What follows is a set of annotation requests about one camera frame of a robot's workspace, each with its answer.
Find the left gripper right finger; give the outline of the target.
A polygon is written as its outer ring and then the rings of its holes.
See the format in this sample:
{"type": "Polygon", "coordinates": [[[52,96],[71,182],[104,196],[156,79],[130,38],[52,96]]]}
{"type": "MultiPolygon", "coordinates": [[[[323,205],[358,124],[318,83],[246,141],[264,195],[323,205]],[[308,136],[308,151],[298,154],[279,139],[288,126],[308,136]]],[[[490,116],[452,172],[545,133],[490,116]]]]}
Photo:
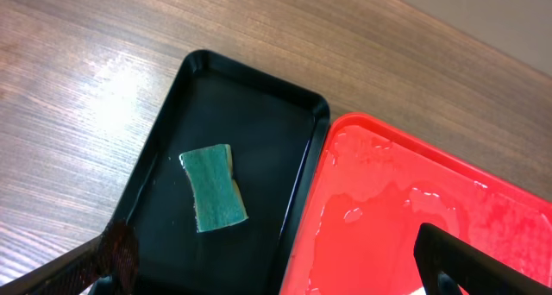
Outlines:
{"type": "Polygon", "coordinates": [[[414,257],[427,294],[551,295],[550,287],[430,223],[420,225],[414,257]]]}

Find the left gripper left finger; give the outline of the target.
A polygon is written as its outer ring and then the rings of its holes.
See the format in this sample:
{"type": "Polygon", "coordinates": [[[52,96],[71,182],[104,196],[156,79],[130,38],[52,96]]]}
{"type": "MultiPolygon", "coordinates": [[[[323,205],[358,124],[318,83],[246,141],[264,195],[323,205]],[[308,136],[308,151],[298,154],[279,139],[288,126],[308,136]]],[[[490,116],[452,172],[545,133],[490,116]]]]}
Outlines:
{"type": "Polygon", "coordinates": [[[139,271],[139,242],[125,221],[98,237],[1,286],[2,294],[80,294],[107,278],[109,294],[131,294],[139,271]]]}

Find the green yellow sponge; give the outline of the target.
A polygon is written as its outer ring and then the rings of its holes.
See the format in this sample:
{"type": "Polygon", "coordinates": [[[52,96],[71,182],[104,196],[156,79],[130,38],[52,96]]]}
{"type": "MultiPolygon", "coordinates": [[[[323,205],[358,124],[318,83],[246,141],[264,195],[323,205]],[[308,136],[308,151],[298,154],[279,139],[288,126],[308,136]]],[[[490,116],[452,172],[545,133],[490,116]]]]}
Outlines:
{"type": "Polygon", "coordinates": [[[234,178],[229,144],[216,144],[179,156],[191,184],[197,232],[224,229],[248,220],[248,213],[234,178]]]}

